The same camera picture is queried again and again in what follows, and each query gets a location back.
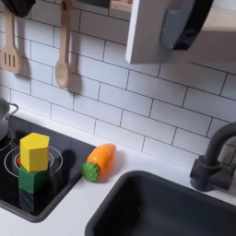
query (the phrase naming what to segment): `subway tile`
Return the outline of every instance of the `subway tile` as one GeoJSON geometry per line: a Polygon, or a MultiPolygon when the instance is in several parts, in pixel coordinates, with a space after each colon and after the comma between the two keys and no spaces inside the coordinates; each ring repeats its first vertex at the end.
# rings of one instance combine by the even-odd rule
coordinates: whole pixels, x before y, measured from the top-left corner
{"type": "MultiPolygon", "coordinates": [[[[59,49],[31,42],[31,59],[55,67],[59,59],[59,49]]],[[[73,53],[69,54],[69,64],[71,72],[76,72],[77,56],[73,53]]]]}
{"type": "MultiPolygon", "coordinates": [[[[71,81],[68,87],[65,89],[92,98],[94,100],[98,99],[100,82],[89,79],[87,77],[80,77],[75,74],[71,74],[70,76],[71,76],[70,78],[71,81]]],[[[53,85],[58,87],[54,71],[53,71],[53,85]]]]}
{"type": "Polygon", "coordinates": [[[53,69],[48,65],[22,59],[20,74],[25,77],[39,80],[46,84],[52,84],[53,69]]]}
{"type": "Polygon", "coordinates": [[[30,79],[0,69],[0,84],[30,94],[30,79]]]}
{"type": "Polygon", "coordinates": [[[226,98],[236,100],[235,90],[236,90],[236,76],[228,75],[221,95],[226,98]]]}
{"type": "Polygon", "coordinates": [[[173,126],[156,122],[127,111],[123,113],[121,127],[168,144],[171,144],[176,129],[173,126]]]}
{"type": "Polygon", "coordinates": [[[54,104],[73,109],[74,94],[36,80],[31,81],[31,94],[33,97],[47,100],[54,104]]]}
{"type": "Polygon", "coordinates": [[[193,167],[195,159],[198,158],[196,154],[161,143],[148,137],[145,138],[143,152],[190,170],[193,167]]]}
{"type": "Polygon", "coordinates": [[[92,134],[94,132],[95,119],[54,104],[52,105],[52,119],[92,134]]]}
{"type": "Polygon", "coordinates": [[[95,135],[139,151],[141,151],[144,142],[144,137],[139,134],[99,120],[96,122],[95,135]]]}
{"type": "Polygon", "coordinates": [[[93,78],[125,89],[129,71],[115,65],[79,56],[77,59],[77,73],[83,77],[93,78]]]}
{"type": "MultiPolygon", "coordinates": [[[[78,31],[80,11],[73,9],[71,15],[71,30],[78,31]]],[[[57,4],[36,1],[31,10],[31,18],[45,24],[61,26],[61,10],[57,4]]]]}
{"type": "Polygon", "coordinates": [[[226,124],[228,124],[228,122],[223,122],[218,119],[213,119],[207,136],[212,137],[220,128],[222,128],[226,124]]]}
{"type": "Polygon", "coordinates": [[[226,73],[193,64],[163,64],[159,77],[196,89],[219,94],[226,73]]]}
{"type": "MultiPolygon", "coordinates": [[[[0,32],[0,50],[3,50],[6,44],[6,35],[0,32]]],[[[30,59],[30,41],[15,37],[15,44],[18,48],[19,54],[22,57],[30,59]]]]}
{"type": "Polygon", "coordinates": [[[78,95],[75,97],[74,110],[116,125],[120,125],[122,118],[122,109],[78,95]]]}
{"type": "Polygon", "coordinates": [[[117,10],[117,9],[110,8],[109,17],[119,18],[119,19],[130,21],[131,13],[127,12],[127,11],[120,11],[120,10],[117,10]]]}
{"type": "MultiPolygon", "coordinates": [[[[54,46],[60,47],[60,29],[54,29],[54,46]]],[[[102,60],[104,40],[90,37],[84,34],[71,32],[70,52],[85,55],[94,59],[102,60]]]]}
{"type": "Polygon", "coordinates": [[[235,122],[236,110],[232,109],[235,106],[234,100],[189,88],[183,107],[220,120],[235,122]]]}
{"type": "Polygon", "coordinates": [[[0,86],[0,97],[4,100],[11,101],[11,89],[0,86]]]}
{"type": "Polygon", "coordinates": [[[159,74],[159,64],[131,65],[126,62],[125,54],[126,46],[111,41],[106,41],[104,62],[119,65],[154,77],[159,74]]]}
{"type": "Polygon", "coordinates": [[[181,129],[177,129],[173,145],[177,148],[182,148],[192,151],[198,155],[204,155],[207,150],[209,138],[199,136],[181,129]]]}
{"type": "Polygon", "coordinates": [[[236,74],[236,63],[235,62],[229,62],[229,63],[201,63],[201,65],[211,67],[217,70],[229,72],[232,74],[236,74]]]}
{"type": "Polygon", "coordinates": [[[15,29],[16,35],[21,38],[53,46],[53,26],[17,18],[15,29]]]}
{"type": "Polygon", "coordinates": [[[100,84],[100,101],[145,116],[149,116],[152,102],[144,96],[105,84],[100,84]]]}
{"type": "Polygon", "coordinates": [[[127,44],[129,22],[117,18],[109,18],[90,12],[81,12],[80,32],[127,44]]]}
{"type": "Polygon", "coordinates": [[[131,71],[128,90],[182,106],[186,87],[131,71]]]}
{"type": "Polygon", "coordinates": [[[51,116],[51,103],[48,101],[36,99],[14,90],[11,90],[11,100],[24,110],[37,113],[47,118],[51,116]]]}
{"type": "Polygon", "coordinates": [[[211,118],[203,114],[154,100],[151,118],[205,136],[211,118]]]}
{"type": "MultiPolygon", "coordinates": [[[[55,0],[57,4],[60,4],[62,0],[55,0]]],[[[89,5],[89,4],[83,4],[77,1],[74,1],[73,3],[74,8],[78,8],[81,10],[89,11],[89,12],[94,12],[94,13],[99,13],[102,15],[108,15],[108,9],[104,7],[99,7],[99,6],[94,6],[94,5],[89,5]]]]}

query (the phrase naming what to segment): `pot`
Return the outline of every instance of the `pot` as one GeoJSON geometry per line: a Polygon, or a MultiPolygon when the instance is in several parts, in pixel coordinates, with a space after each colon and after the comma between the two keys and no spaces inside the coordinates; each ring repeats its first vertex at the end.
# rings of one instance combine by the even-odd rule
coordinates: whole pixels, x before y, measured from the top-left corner
{"type": "Polygon", "coordinates": [[[4,99],[0,98],[0,141],[8,133],[8,119],[10,115],[13,115],[18,111],[18,106],[15,103],[7,102],[4,99]],[[10,105],[16,107],[16,109],[10,112],[10,105]]]}

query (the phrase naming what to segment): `faucet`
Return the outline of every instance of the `faucet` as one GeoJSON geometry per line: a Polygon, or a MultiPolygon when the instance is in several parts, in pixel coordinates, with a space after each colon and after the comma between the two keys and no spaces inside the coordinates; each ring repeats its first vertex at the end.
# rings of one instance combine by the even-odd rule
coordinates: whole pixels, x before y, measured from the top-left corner
{"type": "Polygon", "coordinates": [[[201,192],[209,192],[214,187],[229,190],[236,166],[230,169],[220,166],[218,156],[223,145],[236,136],[236,123],[231,123],[220,128],[211,138],[205,156],[195,160],[191,170],[191,185],[201,192]]]}

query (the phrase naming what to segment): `wooden spatula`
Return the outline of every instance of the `wooden spatula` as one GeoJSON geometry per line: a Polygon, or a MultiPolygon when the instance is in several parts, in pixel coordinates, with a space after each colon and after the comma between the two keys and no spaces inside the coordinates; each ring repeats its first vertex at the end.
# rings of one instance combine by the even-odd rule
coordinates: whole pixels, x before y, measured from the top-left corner
{"type": "Polygon", "coordinates": [[[20,55],[15,44],[15,16],[5,7],[6,44],[1,52],[1,64],[5,70],[19,73],[20,55]]]}
{"type": "Polygon", "coordinates": [[[70,18],[73,8],[71,0],[64,0],[61,3],[61,42],[59,60],[55,66],[55,78],[61,89],[68,86],[70,82],[70,71],[68,64],[69,43],[70,43],[70,18]]]}

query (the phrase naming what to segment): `wooden block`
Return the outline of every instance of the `wooden block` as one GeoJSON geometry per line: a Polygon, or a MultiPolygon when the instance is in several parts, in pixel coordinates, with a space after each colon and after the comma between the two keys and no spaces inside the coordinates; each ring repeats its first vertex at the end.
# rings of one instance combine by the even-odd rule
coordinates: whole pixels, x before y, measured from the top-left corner
{"type": "Polygon", "coordinates": [[[27,172],[27,170],[21,166],[18,169],[18,188],[34,195],[48,181],[49,169],[50,168],[46,171],[27,172]]]}
{"type": "Polygon", "coordinates": [[[49,137],[31,133],[20,139],[20,161],[28,172],[48,169],[49,137]]]}

